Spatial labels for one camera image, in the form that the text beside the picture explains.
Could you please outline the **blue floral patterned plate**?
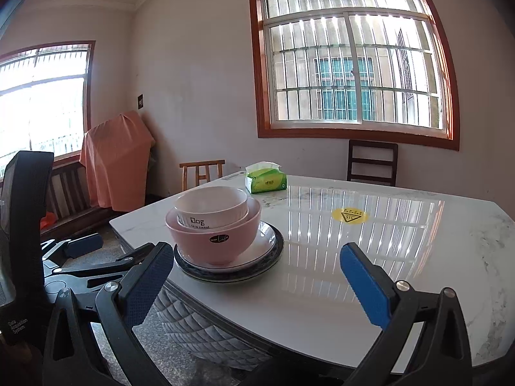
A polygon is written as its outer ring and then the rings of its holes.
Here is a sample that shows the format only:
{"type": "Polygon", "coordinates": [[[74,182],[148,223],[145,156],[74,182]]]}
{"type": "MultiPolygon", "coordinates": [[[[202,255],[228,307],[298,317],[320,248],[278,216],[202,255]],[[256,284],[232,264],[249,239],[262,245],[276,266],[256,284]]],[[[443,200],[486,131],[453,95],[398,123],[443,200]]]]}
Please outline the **blue floral patterned plate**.
{"type": "Polygon", "coordinates": [[[278,263],[283,249],[284,237],[281,232],[275,226],[261,221],[250,247],[229,264],[195,264],[178,245],[174,246],[174,260],[184,274],[195,280],[225,284],[250,280],[264,274],[278,263]]]}

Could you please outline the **white ribbed bowl pink band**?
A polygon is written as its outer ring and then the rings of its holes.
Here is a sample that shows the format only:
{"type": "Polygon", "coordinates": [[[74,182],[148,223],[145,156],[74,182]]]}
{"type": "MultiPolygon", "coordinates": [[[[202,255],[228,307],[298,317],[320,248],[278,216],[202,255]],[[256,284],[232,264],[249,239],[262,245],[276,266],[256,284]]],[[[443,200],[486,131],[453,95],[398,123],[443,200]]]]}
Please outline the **white ribbed bowl pink band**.
{"type": "Polygon", "coordinates": [[[229,226],[242,220],[249,213],[246,203],[243,205],[213,212],[185,212],[174,208],[177,221],[191,229],[215,229],[229,226]]]}

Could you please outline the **white bowl blue band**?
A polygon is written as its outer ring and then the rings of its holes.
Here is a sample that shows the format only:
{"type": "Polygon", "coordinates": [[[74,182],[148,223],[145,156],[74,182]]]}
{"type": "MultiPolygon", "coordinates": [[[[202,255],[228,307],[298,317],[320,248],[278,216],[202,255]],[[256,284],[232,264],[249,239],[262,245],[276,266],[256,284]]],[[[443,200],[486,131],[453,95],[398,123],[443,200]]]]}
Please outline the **white bowl blue band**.
{"type": "Polygon", "coordinates": [[[174,208],[185,212],[213,212],[247,204],[247,193],[235,187],[198,187],[181,194],[174,208]]]}

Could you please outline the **dark wooden bench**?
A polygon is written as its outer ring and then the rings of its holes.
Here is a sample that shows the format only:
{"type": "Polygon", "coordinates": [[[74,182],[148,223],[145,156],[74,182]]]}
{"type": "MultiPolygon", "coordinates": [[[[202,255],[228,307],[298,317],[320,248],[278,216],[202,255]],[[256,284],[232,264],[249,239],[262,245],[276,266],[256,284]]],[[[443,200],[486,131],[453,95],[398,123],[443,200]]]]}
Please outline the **dark wooden bench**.
{"type": "Polygon", "coordinates": [[[46,209],[56,220],[40,230],[41,241],[86,235],[120,216],[112,208],[92,204],[86,184],[86,169],[78,155],[55,162],[47,190],[46,209]]]}

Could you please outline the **quilted grey table base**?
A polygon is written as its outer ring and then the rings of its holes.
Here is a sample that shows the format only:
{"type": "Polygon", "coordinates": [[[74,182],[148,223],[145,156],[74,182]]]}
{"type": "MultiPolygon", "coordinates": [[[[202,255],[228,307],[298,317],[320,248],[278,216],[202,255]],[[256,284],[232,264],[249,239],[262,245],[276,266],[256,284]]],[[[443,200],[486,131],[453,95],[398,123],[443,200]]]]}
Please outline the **quilted grey table base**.
{"type": "Polygon", "coordinates": [[[168,339],[202,360],[252,371],[271,359],[262,349],[236,337],[191,307],[171,280],[165,282],[154,303],[168,339]]]}

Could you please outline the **orange cloth covered object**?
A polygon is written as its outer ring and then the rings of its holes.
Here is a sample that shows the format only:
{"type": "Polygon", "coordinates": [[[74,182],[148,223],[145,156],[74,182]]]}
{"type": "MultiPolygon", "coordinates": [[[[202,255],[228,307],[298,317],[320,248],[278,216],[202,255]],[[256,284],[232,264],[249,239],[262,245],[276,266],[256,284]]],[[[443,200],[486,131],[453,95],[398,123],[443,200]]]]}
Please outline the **orange cloth covered object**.
{"type": "Polygon", "coordinates": [[[145,204],[147,168],[155,140],[139,113],[129,111],[90,129],[80,164],[94,206],[131,212],[145,204]]]}

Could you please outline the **light wooden chair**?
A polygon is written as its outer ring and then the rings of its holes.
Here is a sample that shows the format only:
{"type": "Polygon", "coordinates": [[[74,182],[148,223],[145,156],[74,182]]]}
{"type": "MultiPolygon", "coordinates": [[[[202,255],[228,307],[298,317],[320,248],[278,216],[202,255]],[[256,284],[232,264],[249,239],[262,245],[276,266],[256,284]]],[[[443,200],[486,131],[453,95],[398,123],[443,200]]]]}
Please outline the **light wooden chair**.
{"type": "Polygon", "coordinates": [[[194,171],[195,187],[201,185],[202,182],[211,182],[211,169],[215,168],[217,171],[217,178],[223,177],[223,166],[225,160],[212,160],[212,161],[194,161],[180,163],[179,167],[182,171],[182,190],[189,189],[189,170],[194,171]]]}

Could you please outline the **side window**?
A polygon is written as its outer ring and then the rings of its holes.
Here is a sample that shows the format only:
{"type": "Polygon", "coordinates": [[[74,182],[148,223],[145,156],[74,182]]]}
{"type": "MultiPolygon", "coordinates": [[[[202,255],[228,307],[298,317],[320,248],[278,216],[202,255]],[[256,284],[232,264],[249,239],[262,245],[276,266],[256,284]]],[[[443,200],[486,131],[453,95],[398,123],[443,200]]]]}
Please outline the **side window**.
{"type": "Polygon", "coordinates": [[[1,173],[19,151],[78,152],[91,127],[95,43],[34,45],[1,56],[1,173]]]}

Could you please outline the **green tissue pack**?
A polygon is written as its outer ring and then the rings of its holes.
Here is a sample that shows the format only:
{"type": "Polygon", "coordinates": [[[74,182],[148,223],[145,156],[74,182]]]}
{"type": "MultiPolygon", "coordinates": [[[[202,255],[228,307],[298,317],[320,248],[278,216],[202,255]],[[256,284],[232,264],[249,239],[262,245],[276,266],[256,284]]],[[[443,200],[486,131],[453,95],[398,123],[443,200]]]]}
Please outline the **green tissue pack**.
{"type": "Polygon", "coordinates": [[[250,194],[286,190],[287,175],[279,164],[260,161],[245,167],[245,187],[250,194]]]}

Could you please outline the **yellow warning sticker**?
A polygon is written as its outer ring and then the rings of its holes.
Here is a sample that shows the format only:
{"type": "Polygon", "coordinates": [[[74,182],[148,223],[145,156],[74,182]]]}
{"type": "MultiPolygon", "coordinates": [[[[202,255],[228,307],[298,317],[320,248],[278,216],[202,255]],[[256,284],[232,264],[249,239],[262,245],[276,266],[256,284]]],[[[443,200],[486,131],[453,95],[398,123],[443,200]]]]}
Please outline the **yellow warning sticker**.
{"type": "Polygon", "coordinates": [[[368,213],[354,207],[337,208],[332,211],[332,218],[348,225],[359,225],[368,220],[368,213]]]}

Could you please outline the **dark wooden chair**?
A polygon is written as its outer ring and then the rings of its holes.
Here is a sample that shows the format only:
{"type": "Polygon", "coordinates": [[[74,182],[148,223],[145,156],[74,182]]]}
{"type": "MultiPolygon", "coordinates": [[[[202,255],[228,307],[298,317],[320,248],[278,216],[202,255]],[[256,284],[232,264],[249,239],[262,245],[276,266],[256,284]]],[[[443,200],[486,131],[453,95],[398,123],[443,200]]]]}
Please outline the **dark wooden chair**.
{"type": "Polygon", "coordinates": [[[347,181],[365,181],[368,183],[380,183],[386,186],[395,187],[397,182],[397,168],[398,168],[398,145],[389,142],[369,141],[369,140],[349,140],[348,141],[348,154],[347,154],[347,181]],[[362,149],[375,149],[380,151],[388,151],[390,159],[376,159],[357,157],[355,154],[358,150],[362,149]],[[375,166],[387,168],[390,175],[380,176],[364,173],[357,173],[353,171],[353,166],[357,164],[360,166],[375,166]]]}

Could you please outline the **large barred window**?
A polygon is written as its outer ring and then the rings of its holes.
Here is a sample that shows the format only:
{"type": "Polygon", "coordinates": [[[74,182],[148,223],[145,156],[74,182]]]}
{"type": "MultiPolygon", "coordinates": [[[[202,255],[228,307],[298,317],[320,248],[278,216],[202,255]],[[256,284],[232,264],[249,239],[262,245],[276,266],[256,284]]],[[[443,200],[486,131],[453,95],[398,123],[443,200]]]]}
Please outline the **large barred window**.
{"type": "Polygon", "coordinates": [[[261,138],[457,150],[456,73],[431,0],[249,0],[261,138]]]}

